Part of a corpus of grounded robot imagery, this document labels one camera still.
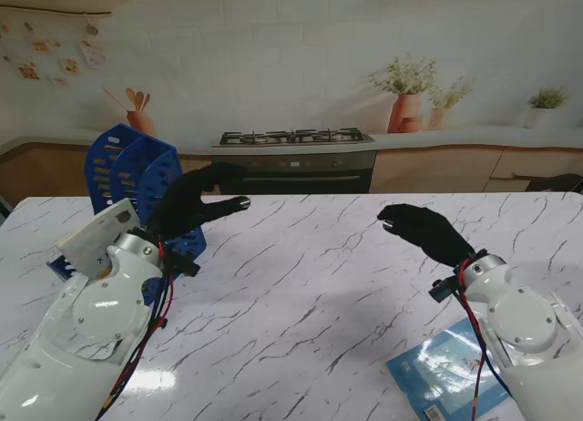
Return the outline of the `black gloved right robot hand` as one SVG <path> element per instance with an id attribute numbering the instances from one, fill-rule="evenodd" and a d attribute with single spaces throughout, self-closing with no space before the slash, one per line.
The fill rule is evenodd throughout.
<path id="1" fill-rule="evenodd" d="M 378 221 L 388 222 L 388 231 L 420 248 L 435 262 L 454 268 L 475 253 L 475 249 L 438 212 L 410 204 L 385 206 Z"/>

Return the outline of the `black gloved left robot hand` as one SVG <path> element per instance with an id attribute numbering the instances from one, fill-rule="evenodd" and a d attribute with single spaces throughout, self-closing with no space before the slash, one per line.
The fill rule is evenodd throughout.
<path id="1" fill-rule="evenodd" d="M 146 222 L 147 234 L 163 241 L 185 236 L 200 225 L 247 210 L 251 201 L 244 196 L 206 203 L 203 192 L 211 192 L 223 181 L 246 175 L 242 166 L 211 163 L 174 180 Z"/>

